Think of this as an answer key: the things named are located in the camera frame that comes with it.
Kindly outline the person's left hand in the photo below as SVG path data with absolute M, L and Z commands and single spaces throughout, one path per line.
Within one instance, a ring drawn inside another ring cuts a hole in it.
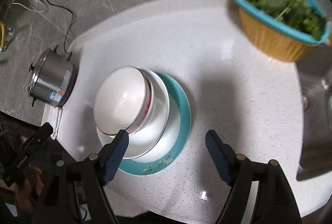
M 25 179 L 24 183 L 21 186 L 18 186 L 16 183 L 14 183 L 15 188 L 15 198 L 18 204 L 18 207 L 25 213 L 32 214 L 34 211 L 33 204 L 29 200 L 29 196 L 32 192 L 32 189 L 34 189 L 38 196 L 40 196 L 44 183 L 42 182 L 40 176 L 42 175 L 42 170 L 38 167 L 32 167 L 31 168 L 34 181 L 35 181 L 35 187 L 31 187 L 30 181 L 28 179 Z

